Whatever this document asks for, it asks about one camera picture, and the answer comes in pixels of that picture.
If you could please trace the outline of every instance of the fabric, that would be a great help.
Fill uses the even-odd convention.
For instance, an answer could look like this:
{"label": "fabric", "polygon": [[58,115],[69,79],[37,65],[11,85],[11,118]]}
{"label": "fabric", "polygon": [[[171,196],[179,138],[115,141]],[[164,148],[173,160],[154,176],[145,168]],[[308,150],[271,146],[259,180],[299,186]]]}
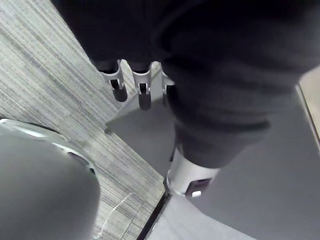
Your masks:
{"label": "fabric", "polygon": [[93,61],[160,61],[190,161],[221,168],[320,63],[320,6],[287,0],[54,0]]}

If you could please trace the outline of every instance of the dark gray sweatshirt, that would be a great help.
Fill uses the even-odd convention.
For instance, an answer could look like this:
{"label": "dark gray sweatshirt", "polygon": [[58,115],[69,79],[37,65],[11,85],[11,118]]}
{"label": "dark gray sweatshirt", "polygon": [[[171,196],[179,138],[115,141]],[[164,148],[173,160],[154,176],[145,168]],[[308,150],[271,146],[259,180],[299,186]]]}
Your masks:
{"label": "dark gray sweatshirt", "polygon": [[320,63],[320,6],[310,0],[53,3],[94,62],[161,62],[175,82],[177,142],[204,167],[261,139]]}

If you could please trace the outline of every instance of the gray carpet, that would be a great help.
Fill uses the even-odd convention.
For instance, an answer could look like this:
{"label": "gray carpet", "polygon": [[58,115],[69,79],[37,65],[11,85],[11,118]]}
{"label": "gray carpet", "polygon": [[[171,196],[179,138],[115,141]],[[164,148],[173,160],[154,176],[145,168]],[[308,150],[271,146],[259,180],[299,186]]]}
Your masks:
{"label": "gray carpet", "polygon": [[[125,65],[124,73],[131,97]],[[84,148],[101,184],[93,231],[101,240],[135,240],[163,193],[162,177],[104,134],[122,106],[48,0],[0,1],[0,115],[54,128]]]}

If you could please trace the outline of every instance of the sleeve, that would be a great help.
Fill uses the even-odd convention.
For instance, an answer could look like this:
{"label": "sleeve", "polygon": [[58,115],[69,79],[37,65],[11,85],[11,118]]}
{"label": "sleeve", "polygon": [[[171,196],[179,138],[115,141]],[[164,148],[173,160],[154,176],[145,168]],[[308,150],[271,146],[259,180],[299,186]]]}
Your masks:
{"label": "sleeve", "polygon": [[302,74],[320,62],[319,13],[210,2],[168,28],[171,55],[161,63],[175,82],[169,104],[188,160],[221,168],[264,137],[269,116],[290,106]]}

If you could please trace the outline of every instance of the striped carpet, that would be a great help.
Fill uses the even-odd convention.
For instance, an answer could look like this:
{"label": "striped carpet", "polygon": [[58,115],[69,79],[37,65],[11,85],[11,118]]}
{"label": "striped carpet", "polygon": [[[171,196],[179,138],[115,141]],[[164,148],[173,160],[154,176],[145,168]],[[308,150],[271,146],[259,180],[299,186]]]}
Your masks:
{"label": "striped carpet", "polygon": [[102,193],[92,239],[135,240],[163,193],[162,177],[104,134],[122,106],[48,0],[0,1],[0,115],[58,130],[96,163]]}

